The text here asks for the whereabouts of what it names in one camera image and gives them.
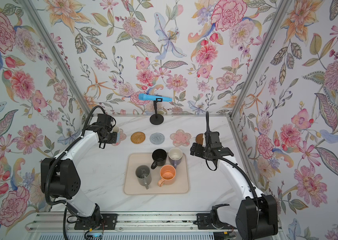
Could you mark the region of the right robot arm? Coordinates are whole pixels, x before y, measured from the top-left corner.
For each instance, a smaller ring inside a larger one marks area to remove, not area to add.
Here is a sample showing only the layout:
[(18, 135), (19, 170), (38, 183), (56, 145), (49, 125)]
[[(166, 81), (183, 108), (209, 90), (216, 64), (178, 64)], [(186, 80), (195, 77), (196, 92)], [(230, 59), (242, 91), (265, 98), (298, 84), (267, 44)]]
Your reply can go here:
[(206, 131), (203, 140), (196, 141), (190, 148), (190, 154), (212, 162), (227, 178), (238, 197), (235, 204), (212, 206), (209, 225), (216, 229), (231, 226), (244, 240), (257, 240), (278, 234), (277, 204), (272, 195), (265, 195), (250, 180), (246, 172), (238, 165), (233, 152), (225, 148), (219, 132), (209, 127), (209, 114), (206, 115)]

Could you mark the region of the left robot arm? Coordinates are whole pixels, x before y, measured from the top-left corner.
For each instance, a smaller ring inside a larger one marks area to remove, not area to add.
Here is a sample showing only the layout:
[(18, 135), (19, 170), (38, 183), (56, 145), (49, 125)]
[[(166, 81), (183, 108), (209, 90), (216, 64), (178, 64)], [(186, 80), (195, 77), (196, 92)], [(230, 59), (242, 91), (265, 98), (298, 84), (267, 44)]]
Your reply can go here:
[(118, 133), (113, 128), (116, 120), (107, 114), (98, 114), (97, 121), (83, 132), (58, 156), (41, 162), (41, 190), (49, 206), (62, 204), (66, 210), (86, 227), (102, 223), (98, 204), (81, 191), (81, 179), (76, 169), (85, 154), (95, 145), (104, 149), (117, 142)]

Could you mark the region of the orange cup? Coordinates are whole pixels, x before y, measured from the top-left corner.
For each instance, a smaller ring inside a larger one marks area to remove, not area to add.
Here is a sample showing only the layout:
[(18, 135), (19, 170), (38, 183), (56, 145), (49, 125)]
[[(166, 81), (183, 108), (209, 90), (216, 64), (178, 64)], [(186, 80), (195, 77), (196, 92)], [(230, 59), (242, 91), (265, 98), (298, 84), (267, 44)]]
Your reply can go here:
[(160, 170), (160, 180), (158, 182), (159, 187), (164, 185), (172, 185), (175, 181), (176, 169), (171, 165), (164, 165)]

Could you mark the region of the light blue cup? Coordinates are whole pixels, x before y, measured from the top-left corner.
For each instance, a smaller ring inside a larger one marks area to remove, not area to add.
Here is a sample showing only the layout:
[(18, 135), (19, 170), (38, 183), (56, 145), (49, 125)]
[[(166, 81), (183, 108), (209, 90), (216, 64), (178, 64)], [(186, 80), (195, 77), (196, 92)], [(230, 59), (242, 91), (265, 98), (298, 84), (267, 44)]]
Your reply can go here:
[(118, 126), (114, 126), (112, 131), (113, 144), (117, 144), (120, 141), (120, 137), (120, 128)]

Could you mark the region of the black cup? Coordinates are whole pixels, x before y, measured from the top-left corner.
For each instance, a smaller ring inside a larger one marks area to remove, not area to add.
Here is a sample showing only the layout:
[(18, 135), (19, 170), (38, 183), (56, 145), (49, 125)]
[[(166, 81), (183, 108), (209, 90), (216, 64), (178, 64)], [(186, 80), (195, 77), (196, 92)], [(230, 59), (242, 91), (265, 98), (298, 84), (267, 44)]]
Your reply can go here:
[(152, 153), (153, 163), (151, 169), (154, 170), (157, 167), (163, 167), (166, 164), (168, 154), (163, 149), (157, 149)]

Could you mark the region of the brown wooden round coaster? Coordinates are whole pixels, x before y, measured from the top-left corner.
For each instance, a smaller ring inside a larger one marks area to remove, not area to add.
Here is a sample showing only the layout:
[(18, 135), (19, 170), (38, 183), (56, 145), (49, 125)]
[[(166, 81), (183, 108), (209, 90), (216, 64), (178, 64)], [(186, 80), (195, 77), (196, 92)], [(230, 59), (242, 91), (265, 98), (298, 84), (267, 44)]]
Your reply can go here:
[(199, 145), (205, 146), (205, 136), (204, 136), (204, 134), (198, 134), (195, 138), (195, 142)]

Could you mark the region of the woven rattan round coaster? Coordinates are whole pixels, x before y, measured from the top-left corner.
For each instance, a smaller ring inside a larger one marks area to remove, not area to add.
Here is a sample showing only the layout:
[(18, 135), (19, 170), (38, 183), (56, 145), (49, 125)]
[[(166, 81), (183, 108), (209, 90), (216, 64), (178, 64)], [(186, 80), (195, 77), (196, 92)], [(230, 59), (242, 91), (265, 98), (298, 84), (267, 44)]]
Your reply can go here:
[(131, 135), (131, 141), (133, 144), (141, 144), (146, 140), (146, 135), (143, 132), (135, 132)]

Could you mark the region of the blue woven round coaster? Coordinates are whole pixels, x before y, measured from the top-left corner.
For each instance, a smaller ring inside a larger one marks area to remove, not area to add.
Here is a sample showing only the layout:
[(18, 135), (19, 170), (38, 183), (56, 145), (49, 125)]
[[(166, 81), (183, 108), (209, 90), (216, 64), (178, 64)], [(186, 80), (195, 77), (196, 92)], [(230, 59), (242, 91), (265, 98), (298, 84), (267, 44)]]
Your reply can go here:
[(150, 142), (154, 145), (161, 145), (165, 142), (165, 136), (162, 133), (154, 133), (150, 136)]

